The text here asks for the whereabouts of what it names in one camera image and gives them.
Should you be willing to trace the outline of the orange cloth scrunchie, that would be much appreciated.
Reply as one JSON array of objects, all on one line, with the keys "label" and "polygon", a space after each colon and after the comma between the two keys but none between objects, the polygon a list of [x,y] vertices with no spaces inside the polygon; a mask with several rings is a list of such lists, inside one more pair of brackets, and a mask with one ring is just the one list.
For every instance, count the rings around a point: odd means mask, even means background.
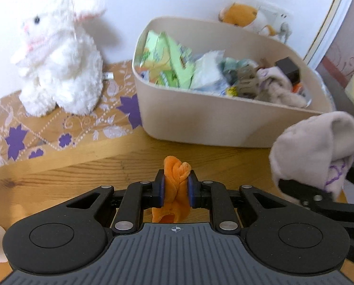
[{"label": "orange cloth scrunchie", "polygon": [[165,197],[161,208],[152,208],[153,223],[181,223],[190,214],[188,177],[191,166],[175,156],[164,161]]}]

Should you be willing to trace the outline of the beige purple sock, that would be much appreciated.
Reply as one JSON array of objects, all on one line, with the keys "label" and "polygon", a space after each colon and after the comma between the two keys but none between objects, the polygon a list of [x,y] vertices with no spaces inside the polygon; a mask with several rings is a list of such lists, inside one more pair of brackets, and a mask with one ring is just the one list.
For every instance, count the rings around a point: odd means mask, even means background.
[{"label": "beige purple sock", "polygon": [[337,199],[354,162],[354,117],[333,111],[292,125],[274,142],[269,160],[276,185],[294,180]]}]

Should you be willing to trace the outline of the dark olive hair claw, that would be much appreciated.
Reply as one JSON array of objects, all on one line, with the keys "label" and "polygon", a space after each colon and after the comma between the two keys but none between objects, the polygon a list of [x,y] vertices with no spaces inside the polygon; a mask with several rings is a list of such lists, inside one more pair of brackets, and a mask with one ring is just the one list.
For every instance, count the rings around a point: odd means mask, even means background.
[{"label": "dark olive hair claw", "polygon": [[239,97],[255,99],[259,93],[259,80],[255,69],[250,65],[239,68],[235,86]]}]

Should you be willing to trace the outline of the green plaid scrunchie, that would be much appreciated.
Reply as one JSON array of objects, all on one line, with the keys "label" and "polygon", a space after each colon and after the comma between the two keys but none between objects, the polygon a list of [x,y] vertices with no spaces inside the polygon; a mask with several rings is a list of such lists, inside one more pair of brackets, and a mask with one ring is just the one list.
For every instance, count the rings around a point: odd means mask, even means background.
[{"label": "green plaid scrunchie", "polygon": [[251,59],[236,60],[231,57],[224,57],[220,62],[220,70],[230,85],[236,83],[238,79],[238,70],[244,66],[258,68],[259,64]]}]

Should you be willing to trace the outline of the blue white snack packet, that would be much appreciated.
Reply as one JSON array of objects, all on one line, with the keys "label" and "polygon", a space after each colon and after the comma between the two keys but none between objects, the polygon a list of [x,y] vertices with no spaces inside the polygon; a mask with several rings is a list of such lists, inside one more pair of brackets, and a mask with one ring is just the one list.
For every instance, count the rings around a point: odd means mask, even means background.
[{"label": "blue white snack packet", "polygon": [[225,95],[229,83],[220,70],[220,62],[224,53],[221,50],[209,51],[195,60],[191,90]]}]

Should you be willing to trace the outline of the green snack packet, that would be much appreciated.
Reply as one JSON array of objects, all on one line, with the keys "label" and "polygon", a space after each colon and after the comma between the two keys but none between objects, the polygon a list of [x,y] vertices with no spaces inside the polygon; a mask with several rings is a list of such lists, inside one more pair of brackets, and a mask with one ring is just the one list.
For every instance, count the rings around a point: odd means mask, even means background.
[{"label": "green snack packet", "polygon": [[192,50],[165,32],[147,34],[136,70],[145,81],[169,88],[189,89],[194,75]]}]

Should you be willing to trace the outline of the black small box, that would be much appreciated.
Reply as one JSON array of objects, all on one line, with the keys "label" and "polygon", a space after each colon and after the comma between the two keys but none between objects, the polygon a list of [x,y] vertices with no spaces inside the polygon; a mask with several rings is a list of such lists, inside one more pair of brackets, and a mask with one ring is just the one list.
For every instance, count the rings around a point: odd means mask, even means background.
[{"label": "black small box", "polygon": [[290,57],[276,61],[275,66],[277,66],[285,74],[293,86],[300,83],[301,78],[299,67]]}]

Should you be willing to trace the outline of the purple floral table runner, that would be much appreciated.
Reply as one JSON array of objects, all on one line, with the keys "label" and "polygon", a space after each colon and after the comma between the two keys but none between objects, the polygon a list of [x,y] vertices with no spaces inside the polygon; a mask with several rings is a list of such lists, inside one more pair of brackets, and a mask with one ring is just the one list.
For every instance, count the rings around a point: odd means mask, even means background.
[{"label": "purple floral table runner", "polygon": [[18,93],[0,99],[0,167],[81,145],[131,134],[142,125],[132,62],[104,68],[104,88],[94,111],[78,116],[56,108],[29,116]]}]

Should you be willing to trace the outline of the white plush bunny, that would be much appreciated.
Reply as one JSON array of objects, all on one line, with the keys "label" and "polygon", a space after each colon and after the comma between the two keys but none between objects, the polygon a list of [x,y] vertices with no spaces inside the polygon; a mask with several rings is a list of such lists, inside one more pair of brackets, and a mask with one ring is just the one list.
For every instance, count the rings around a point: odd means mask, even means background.
[{"label": "white plush bunny", "polygon": [[38,0],[23,19],[27,52],[18,62],[19,99],[31,116],[55,107],[87,115],[103,89],[103,59],[83,22],[100,17],[100,0]]}]

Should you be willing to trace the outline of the orange white plush hamster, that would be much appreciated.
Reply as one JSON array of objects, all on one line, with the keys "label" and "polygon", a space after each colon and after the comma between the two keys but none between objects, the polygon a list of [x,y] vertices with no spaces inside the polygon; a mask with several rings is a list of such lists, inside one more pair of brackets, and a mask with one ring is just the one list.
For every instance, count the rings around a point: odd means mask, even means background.
[{"label": "orange white plush hamster", "polygon": [[264,13],[253,6],[233,3],[219,12],[218,19],[259,35],[274,37],[277,31],[268,23]]}]

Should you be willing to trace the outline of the white wall socket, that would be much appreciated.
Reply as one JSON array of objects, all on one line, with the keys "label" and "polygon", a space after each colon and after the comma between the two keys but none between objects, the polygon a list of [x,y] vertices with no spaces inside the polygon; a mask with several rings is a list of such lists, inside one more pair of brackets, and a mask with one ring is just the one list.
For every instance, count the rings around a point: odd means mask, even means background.
[{"label": "white wall socket", "polygon": [[277,35],[274,38],[287,44],[292,35],[293,15],[283,8],[265,2],[259,2],[258,9],[262,11],[270,26],[276,31]]}]

